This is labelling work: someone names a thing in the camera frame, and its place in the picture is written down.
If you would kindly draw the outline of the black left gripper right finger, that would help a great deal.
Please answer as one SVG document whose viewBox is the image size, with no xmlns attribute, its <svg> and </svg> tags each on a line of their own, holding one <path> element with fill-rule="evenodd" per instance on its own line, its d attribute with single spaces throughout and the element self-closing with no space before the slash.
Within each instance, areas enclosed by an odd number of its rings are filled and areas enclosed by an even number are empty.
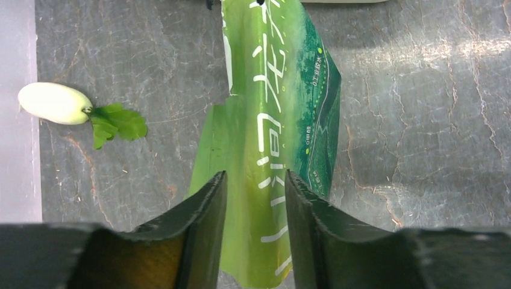
<svg viewBox="0 0 511 289">
<path fill-rule="evenodd" d="M 358 220 L 286 172 L 296 288 L 509 288 L 510 228 L 404 228 Z"/>
</svg>

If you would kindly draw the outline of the green litter bag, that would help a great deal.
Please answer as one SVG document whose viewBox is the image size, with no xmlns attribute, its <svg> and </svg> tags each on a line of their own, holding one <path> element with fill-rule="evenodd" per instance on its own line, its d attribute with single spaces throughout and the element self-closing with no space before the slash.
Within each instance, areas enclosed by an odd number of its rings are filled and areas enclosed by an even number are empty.
<svg viewBox="0 0 511 289">
<path fill-rule="evenodd" d="M 222 1 L 221 15 L 230 94 L 207 112 L 189 193 L 227 172 L 220 268 L 274 288 L 292 268 L 286 172 L 330 194 L 341 75 L 299 1 Z"/>
</svg>

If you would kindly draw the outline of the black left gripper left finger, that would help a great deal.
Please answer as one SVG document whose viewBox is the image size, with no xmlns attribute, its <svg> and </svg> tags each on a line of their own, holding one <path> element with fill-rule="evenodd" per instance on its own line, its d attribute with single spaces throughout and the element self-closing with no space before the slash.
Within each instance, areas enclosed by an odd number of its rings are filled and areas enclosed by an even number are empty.
<svg viewBox="0 0 511 289">
<path fill-rule="evenodd" d="M 130 232 L 97 223 L 1 225 L 2 288 L 216 288 L 227 173 Z"/>
</svg>

